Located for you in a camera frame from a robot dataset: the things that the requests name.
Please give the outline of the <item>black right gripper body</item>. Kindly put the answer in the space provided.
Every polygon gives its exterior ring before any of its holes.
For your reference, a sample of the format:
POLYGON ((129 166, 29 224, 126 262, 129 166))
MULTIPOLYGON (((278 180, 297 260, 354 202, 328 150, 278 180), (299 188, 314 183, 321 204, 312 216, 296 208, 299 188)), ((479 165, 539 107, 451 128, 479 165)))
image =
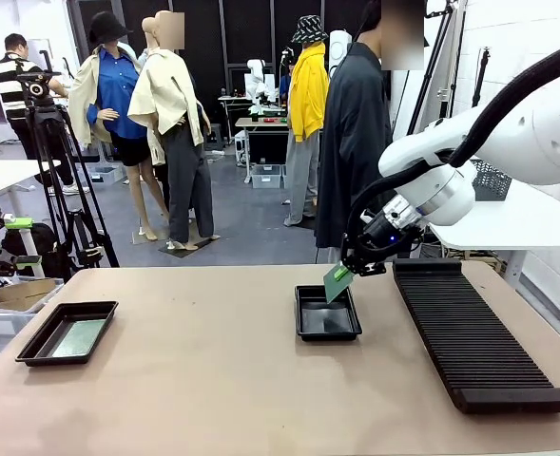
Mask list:
POLYGON ((385 248, 369 247, 357 237, 344 234, 340 247, 340 261, 345 266, 366 266, 379 263, 395 254, 393 246, 385 248))

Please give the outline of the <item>black leaning stand poles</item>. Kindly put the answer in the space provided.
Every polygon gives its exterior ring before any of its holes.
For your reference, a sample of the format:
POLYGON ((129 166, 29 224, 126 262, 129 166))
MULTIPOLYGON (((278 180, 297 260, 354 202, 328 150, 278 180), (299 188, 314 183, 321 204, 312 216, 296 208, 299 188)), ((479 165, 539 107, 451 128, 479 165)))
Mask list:
POLYGON ((460 33, 465 17, 465 0, 443 0, 444 8, 431 10, 427 20, 438 19, 429 59, 415 98, 407 135, 422 131, 438 119, 449 118, 456 89, 456 68, 460 33))

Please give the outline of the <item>black plastic ESD tray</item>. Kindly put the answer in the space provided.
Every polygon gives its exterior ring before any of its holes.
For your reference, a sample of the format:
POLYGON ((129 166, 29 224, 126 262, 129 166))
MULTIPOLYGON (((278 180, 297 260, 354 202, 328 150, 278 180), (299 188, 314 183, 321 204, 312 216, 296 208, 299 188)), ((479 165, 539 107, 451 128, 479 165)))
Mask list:
POLYGON ((96 350, 114 317, 119 303, 117 301, 88 301, 59 304, 35 332, 26 346, 15 358, 17 363, 28 367, 48 367, 86 364, 96 350), (68 330, 70 322, 103 319, 105 321, 90 351, 85 355, 52 357, 61 336, 68 330))
POLYGON ((322 285, 296 286, 295 323, 304 342, 351 342, 362 334, 350 288, 328 301, 322 285))

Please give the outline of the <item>small white background robot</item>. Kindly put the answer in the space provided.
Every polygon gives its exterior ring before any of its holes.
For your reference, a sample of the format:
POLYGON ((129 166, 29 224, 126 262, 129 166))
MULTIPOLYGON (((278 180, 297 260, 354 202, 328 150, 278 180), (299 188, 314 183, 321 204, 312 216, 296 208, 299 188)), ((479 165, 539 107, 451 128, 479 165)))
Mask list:
POLYGON ((273 103, 277 99, 275 76, 264 72, 262 59, 250 59, 246 63, 249 72, 244 75, 246 98, 252 103, 250 115, 260 115, 262 105, 273 103))

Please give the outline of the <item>grey plastic mesh basket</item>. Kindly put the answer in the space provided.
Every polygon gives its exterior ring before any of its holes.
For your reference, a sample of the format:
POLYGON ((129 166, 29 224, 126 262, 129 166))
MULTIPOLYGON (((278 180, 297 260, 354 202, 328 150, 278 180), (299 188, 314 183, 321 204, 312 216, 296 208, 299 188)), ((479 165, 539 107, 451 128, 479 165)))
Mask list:
POLYGON ((473 180, 475 200, 477 202, 504 201, 509 193, 512 178, 480 159, 472 159, 476 169, 473 180))

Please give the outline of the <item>black light stand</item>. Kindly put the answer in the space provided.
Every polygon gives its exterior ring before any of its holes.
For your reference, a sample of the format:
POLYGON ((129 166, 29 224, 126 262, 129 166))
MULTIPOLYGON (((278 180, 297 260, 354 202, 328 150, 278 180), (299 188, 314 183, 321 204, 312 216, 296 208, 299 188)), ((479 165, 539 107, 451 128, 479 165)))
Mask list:
POLYGON ((480 103, 481 91, 484 82, 485 72, 490 60, 490 49, 488 47, 482 48, 482 54, 479 61, 479 68, 476 73, 475 86, 472 98, 472 107, 477 107, 480 103))

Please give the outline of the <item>person in striped shirt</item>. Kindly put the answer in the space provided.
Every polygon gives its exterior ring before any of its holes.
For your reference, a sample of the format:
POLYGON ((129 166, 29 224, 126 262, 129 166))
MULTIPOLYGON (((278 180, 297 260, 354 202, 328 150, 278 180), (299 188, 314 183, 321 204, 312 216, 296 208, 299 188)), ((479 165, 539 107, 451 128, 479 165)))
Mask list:
MULTIPOLYGON (((29 160, 37 159, 37 148, 29 133, 26 122, 26 104, 22 87, 16 80, 16 62, 24 63, 25 71, 41 71, 42 69, 29 60, 29 47, 23 35, 12 33, 5 38, 5 55, 0 60, 0 98, 6 118, 22 144, 29 160)), ((56 167, 58 177, 62 182, 62 192, 65 196, 79 194, 66 152, 62 142, 55 137, 48 138, 49 154, 60 165, 56 167)))

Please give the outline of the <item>black slotted board rack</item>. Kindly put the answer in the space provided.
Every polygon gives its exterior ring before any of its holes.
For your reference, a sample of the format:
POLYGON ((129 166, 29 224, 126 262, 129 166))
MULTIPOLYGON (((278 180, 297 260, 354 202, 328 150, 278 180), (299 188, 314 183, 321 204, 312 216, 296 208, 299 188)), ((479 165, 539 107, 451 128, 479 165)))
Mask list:
POLYGON ((540 370, 454 259, 393 263, 404 304, 454 406, 464 414, 560 413, 540 370))

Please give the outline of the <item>green circuit board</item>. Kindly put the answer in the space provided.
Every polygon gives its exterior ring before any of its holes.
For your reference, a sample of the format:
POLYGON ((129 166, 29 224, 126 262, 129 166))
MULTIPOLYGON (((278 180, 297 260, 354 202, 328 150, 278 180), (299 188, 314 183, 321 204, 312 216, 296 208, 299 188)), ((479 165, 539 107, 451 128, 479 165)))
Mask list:
POLYGON ((341 280, 335 281, 334 280, 334 272, 337 268, 338 264, 342 264, 341 262, 337 263, 324 277, 323 277, 323 285, 324 285, 324 292, 326 301, 328 303, 333 302, 345 289, 349 287, 352 283, 353 278, 351 280, 341 280))
POLYGON ((60 337, 50 355, 52 357, 69 357, 87 354, 104 323, 103 319, 70 322, 68 330, 60 337))

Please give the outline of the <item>brown cardboard box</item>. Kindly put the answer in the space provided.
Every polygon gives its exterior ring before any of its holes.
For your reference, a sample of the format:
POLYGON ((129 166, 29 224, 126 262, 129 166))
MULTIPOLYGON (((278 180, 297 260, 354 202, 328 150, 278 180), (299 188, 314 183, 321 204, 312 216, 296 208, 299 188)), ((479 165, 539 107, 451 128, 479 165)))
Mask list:
POLYGON ((0 309, 28 311, 55 286, 56 283, 53 279, 41 278, 0 287, 0 309))

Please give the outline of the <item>black brimmed hat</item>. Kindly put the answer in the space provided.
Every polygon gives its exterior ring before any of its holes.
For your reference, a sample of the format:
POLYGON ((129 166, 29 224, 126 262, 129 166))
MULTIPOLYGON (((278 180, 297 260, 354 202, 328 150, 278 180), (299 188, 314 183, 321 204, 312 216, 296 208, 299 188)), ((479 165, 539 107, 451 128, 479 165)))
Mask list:
POLYGON ((110 11, 101 11, 93 16, 88 32, 88 40, 94 46, 118 42, 131 32, 110 11))

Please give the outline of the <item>patterned bucket hat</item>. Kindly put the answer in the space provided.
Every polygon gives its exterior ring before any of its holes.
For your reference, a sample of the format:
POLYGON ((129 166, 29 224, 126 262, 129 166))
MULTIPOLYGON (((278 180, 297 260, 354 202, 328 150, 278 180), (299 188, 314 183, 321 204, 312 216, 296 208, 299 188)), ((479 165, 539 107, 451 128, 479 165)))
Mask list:
POLYGON ((323 30, 319 15, 311 14, 301 16, 297 21, 297 28, 292 36, 291 42, 298 44, 313 44, 322 42, 328 38, 323 30))

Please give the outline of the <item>white side table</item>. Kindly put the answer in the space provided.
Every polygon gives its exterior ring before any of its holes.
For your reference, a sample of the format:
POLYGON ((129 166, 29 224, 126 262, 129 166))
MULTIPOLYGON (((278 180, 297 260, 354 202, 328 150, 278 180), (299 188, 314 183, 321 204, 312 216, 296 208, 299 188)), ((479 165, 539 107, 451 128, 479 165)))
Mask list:
POLYGON ((560 201, 515 180, 505 200, 477 201, 458 223, 430 228, 453 250, 506 252, 504 279, 515 288, 527 252, 560 249, 560 201))

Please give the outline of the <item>mannequin with blue shirt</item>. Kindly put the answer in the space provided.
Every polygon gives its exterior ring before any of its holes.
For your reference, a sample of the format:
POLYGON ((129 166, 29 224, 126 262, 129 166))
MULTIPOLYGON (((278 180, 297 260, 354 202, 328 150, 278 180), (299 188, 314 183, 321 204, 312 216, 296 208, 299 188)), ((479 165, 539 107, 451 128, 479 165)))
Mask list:
POLYGON ((81 145, 93 139, 110 143, 126 170, 128 185, 145 238, 158 238, 150 226, 141 183, 145 182, 169 218, 162 189, 154 171, 147 129, 127 116, 140 66, 118 42, 94 47, 77 71, 68 93, 68 115, 81 145))

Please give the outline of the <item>clear storage crate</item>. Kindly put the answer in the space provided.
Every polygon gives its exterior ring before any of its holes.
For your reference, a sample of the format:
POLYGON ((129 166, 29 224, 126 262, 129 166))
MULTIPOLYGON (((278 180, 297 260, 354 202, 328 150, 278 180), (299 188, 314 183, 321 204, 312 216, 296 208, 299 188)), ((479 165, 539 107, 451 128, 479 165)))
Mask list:
POLYGON ((280 189, 282 166, 280 164, 255 164, 251 169, 254 189, 280 189))

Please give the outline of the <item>black mannequin base plate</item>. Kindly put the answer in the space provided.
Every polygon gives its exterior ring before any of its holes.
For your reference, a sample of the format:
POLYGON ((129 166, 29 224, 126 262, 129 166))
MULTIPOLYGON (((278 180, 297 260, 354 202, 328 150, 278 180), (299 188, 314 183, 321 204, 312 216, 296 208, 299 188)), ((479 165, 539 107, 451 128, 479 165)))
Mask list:
POLYGON ((185 258, 194 254, 195 252, 202 250, 203 248, 205 248, 212 242, 219 240, 220 238, 221 237, 218 235, 215 235, 213 237, 205 237, 194 244, 179 244, 173 241, 168 241, 165 246, 159 249, 159 251, 172 257, 185 258))

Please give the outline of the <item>white rounded device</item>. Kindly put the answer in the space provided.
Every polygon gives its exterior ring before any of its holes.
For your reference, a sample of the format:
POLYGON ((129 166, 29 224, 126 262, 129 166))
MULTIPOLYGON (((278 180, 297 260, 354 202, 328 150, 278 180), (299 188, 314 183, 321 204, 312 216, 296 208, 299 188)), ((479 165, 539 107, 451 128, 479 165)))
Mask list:
POLYGON ((339 64, 345 58, 352 43, 352 35, 344 29, 336 29, 330 33, 328 48, 328 74, 332 77, 339 64))

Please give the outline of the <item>mannequin with cream jacket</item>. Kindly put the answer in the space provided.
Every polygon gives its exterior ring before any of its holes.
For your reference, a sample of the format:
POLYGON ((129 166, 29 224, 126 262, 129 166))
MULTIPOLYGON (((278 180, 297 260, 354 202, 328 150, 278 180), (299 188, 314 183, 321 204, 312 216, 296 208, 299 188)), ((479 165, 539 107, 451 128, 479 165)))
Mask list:
POLYGON ((142 22, 147 57, 135 85, 127 116, 161 141, 169 185, 169 237, 190 240, 189 212, 199 237, 215 236, 211 177, 203 149, 210 122, 198 100, 185 60, 184 15, 160 10, 142 22))

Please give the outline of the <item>mannequin with yellow hoodie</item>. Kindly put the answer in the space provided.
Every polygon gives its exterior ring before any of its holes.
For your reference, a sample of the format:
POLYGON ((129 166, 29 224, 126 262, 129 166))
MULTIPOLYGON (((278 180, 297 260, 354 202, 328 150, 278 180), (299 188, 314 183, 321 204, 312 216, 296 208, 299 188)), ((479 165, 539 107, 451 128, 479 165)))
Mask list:
POLYGON ((316 214, 319 141, 324 124, 329 77, 325 68, 325 40, 300 44, 288 93, 286 171, 289 213, 284 225, 292 227, 316 214))

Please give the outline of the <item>background work table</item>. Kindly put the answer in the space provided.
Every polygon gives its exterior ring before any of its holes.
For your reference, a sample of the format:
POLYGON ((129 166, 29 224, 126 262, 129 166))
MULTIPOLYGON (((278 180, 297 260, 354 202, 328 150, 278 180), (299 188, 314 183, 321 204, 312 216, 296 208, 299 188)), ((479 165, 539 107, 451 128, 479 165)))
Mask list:
POLYGON ((242 152, 246 184, 252 181, 254 165, 285 165, 288 140, 285 117, 239 118, 236 127, 243 133, 241 147, 236 151, 242 152))

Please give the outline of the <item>person in dark shirt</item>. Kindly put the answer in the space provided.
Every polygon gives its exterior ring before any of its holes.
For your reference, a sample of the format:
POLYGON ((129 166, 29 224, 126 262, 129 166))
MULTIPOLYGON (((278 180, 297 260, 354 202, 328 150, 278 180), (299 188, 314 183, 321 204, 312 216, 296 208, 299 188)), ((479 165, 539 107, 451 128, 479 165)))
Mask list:
POLYGON ((329 87, 319 162, 316 246, 340 260, 351 206, 378 179, 378 161, 393 141, 384 71, 403 67, 425 46, 427 0, 369 0, 356 40, 329 87))

